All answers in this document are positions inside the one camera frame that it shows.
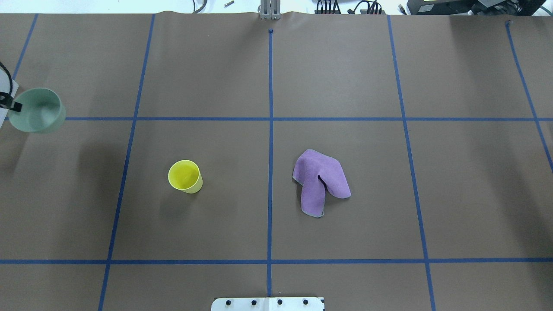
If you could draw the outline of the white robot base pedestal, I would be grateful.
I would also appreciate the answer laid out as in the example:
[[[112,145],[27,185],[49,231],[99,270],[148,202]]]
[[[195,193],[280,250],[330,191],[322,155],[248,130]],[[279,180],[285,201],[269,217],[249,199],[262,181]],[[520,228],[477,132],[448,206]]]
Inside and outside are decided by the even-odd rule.
[[[241,297],[216,298],[212,311],[324,311],[320,297]]]

